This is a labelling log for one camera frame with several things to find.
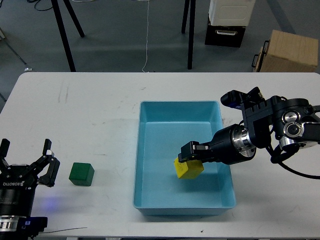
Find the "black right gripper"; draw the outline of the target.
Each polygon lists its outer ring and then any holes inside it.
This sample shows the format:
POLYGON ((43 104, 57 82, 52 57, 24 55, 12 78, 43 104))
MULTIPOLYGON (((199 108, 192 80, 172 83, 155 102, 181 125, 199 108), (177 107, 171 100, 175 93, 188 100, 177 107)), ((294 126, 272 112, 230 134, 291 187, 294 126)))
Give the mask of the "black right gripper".
POLYGON ((178 161, 199 160, 233 165, 252 160, 256 150, 249 139, 249 131, 243 125, 233 124, 217 131, 210 142, 190 141, 182 146, 178 161))

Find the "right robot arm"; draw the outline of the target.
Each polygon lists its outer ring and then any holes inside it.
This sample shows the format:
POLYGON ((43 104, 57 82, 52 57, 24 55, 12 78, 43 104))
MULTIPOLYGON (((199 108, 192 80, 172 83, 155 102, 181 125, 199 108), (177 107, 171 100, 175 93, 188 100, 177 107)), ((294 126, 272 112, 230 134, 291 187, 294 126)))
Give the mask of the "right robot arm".
POLYGON ((312 106, 304 98, 273 96, 265 100, 247 93, 238 97, 224 95, 220 101, 240 109, 242 122, 217 131, 209 142, 190 141, 182 146, 177 157, 179 164, 199 161, 233 165, 252 160, 257 149, 266 149, 273 164, 301 177, 319 179, 284 164, 300 149, 320 143, 318 105, 312 106))

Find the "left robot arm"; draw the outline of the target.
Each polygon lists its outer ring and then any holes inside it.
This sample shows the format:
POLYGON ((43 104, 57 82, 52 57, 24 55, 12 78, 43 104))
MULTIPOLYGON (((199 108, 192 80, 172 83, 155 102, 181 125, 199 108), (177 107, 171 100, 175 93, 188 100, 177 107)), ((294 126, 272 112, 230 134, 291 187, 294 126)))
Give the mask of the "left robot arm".
POLYGON ((0 238, 2 240, 33 239, 48 225, 45 216, 32 217, 36 187, 53 187, 60 161, 51 151, 52 142, 44 141, 42 156, 28 164, 6 161, 10 141, 0 144, 0 238))

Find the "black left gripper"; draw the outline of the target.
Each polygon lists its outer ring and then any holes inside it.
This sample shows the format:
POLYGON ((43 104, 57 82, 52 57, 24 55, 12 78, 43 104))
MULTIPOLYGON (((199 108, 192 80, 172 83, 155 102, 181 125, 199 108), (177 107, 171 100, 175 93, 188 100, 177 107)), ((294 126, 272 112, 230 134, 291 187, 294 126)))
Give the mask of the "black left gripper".
POLYGON ((27 164, 8 165, 6 157, 10 141, 3 138, 0 143, 0 199, 1 200, 33 200, 37 184, 49 188, 55 185, 60 167, 60 161, 51 150, 52 142, 46 138, 43 145, 42 156, 27 164), (38 177, 46 167, 47 172, 38 177))

